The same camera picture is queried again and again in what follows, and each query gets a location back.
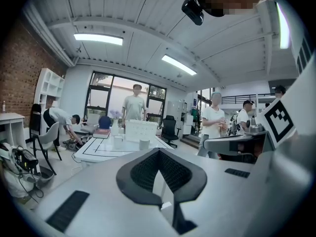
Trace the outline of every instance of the standing man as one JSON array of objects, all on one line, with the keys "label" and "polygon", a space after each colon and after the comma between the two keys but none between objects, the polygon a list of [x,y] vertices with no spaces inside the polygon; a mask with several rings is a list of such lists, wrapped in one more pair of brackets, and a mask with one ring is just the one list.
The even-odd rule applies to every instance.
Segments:
[{"label": "standing man", "polygon": [[122,108],[122,124],[125,125],[125,120],[142,120],[141,113],[144,109],[143,121],[146,120],[146,104],[145,100],[139,96],[139,93],[142,90],[142,86],[139,84],[133,85],[132,96],[128,96],[124,99],[123,108]]},{"label": "standing man", "polygon": [[[78,142],[80,145],[83,145],[81,140],[78,138],[78,136],[75,134],[72,125],[73,124],[79,124],[80,123],[80,117],[79,115],[73,115],[70,116],[67,112],[65,112],[62,109],[59,109],[57,107],[52,107],[47,109],[43,114],[44,120],[46,124],[51,128],[52,125],[54,125],[56,122],[59,122],[59,124],[64,126],[64,129],[66,133],[70,133]],[[54,144],[57,147],[58,151],[65,151],[66,149],[61,147],[59,144],[59,130],[57,139],[54,140]]]},{"label": "standing man", "polygon": [[249,119],[248,112],[252,110],[252,103],[249,100],[244,101],[243,108],[240,110],[237,116],[237,124],[240,124],[239,134],[245,134],[247,129],[247,121]]},{"label": "standing man", "polygon": [[275,88],[276,98],[281,98],[286,93],[286,88],[282,85],[278,85]]},{"label": "standing man", "polygon": [[202,137],[198,146],[198,156],[217,159],[217,155],[208,151],[204,147],[204,141],[221,137],[221,129],[226,127],[225,113],[218,105],[222,102],[222,95],[219,92],[213,92],[211,96],[212,105],[205,108],[202,116]]}]

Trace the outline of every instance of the red book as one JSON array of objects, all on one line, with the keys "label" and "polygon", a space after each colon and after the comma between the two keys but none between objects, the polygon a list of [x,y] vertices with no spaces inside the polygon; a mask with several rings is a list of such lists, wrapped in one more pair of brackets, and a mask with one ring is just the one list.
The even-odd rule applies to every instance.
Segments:
[{"label": "red book", "polygon": [[101,139],[107,139],[110,135],[110,130],[109,129],[97,129],[94,134],[93,137],[94,138],[101,138]]}]

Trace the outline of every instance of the person wearing cap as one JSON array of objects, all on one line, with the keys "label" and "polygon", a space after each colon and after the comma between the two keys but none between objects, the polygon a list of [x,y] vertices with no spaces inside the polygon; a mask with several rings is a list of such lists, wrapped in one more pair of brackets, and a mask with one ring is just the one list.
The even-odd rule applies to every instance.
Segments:
[{"label": "person wearing cap", "polygon": [[278,85],[278,86],[275,88],[276,98],[281,98],[285,93],[286,93],[286,89],[285,89],[284,86]]},{"label": "person wearing cap", "polygon": [[240,124],[239,134],[245,134],[245,130],[247,129],[247,121],[249,119],[248,112],[252,110],[252,102],[249,100],[244,101],[242,105],[242,109],[238,113],[237,116],[237,124]]},{"label": "person wearing cap", "polygon": [[222,95],[219,92],[213,92],[211,96],[212,105],[205,108],[202,112],[202,137],[199,142],[198,156],[205,157],[207,154],[210,158],[217,158],[217,155],[208,151],[204,147],[204,141],[221,137],[221,130],[226,128],[225,113],[218,105],[222,102]]},{"label": "person wearing cap", "polygon": [[[43,117],[44,117],[46,124],[49,126],[49,128],[51,128],[51,126],[54,125],[56,122],[59,122],[60,125],[64,126],[66,133],[70,133],[79,142],[79,144],[81,146],[83,145],[81,140],[75,134],[73,127],[72,127],[73,124],[80,123],[79,115],[75,114],[73,116],[70,116],[64,110],[59,109],[57,107],[52,107],[52,108],[47,109],[44,112]],[[66,150],[65,148],[61,147],[59,144],[59,130],[58,130],[57,139],[54,140],[54,144],[56,145],[59,152]]]}]

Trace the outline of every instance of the white vase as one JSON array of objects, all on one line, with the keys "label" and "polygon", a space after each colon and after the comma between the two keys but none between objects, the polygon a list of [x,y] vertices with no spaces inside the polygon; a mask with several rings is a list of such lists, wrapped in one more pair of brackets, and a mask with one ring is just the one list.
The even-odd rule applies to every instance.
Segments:
[{"label": "white vase", "polygon": [[111,133],[113,136],[116,136],[119,134],[119,125],[118,125],[118,119],[114,119],[113,120],[113,125],[112,125],[112,128],[111,128]]}]

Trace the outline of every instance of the fluorescent light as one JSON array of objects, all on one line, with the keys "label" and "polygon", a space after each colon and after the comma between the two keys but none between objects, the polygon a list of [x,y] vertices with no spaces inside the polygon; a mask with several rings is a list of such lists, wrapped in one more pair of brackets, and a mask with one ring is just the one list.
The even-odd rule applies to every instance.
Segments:
[{"label": "fluorescent light", "polygon": [[74,34],[76,40],[100,41],[116,45],[123,45],[123,38],[102,34]]},{"label": "fluorescent light", "polygon": [[194,76],[196,74],[196,72],[194,72],[192,69],[189,69],[187,66],[184,66],[182,63],[176,61],[175,59],[172,59],[171,57],[167,55],[165,55],[162,58],[162,60],[172,64],[173,66],[178,67],[179,69],[182,69],[183,71],[187,72],[191,76]]},{"label": "fluorescent light", "polygon": [[280,23],[280,48],[286,49],[289,46],[290,30],[288,28],[285,16],[283,15],[279,4],[277,3],[278,18]]}]

